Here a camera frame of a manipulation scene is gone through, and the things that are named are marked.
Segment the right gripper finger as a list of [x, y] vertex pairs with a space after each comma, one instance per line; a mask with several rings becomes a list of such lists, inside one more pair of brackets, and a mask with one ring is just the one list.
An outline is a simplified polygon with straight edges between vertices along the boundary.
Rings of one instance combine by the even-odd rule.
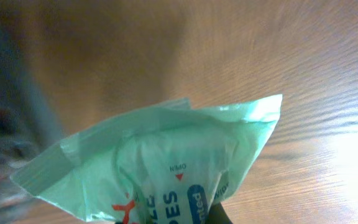
[[212, 205], [205, 224], [232, 224], [221, 203]]

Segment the mint green wipes packet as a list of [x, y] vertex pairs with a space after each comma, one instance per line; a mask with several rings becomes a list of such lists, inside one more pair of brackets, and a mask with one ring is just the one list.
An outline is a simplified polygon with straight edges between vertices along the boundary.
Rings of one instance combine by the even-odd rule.
[[241, 186], [282, 100], [131, 111], [62, 139], [11, 180], [84, 222], [204, 223]]

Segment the grey plastic shopping basket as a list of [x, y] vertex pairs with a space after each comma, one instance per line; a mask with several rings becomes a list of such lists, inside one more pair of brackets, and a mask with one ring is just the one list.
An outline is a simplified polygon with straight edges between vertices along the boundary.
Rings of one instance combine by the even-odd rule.
[[34, 204], [34, 198], [10, 180], [11, 174], [62, 137], [57, 117], [0, 16], [0, 223], [15, 222]]

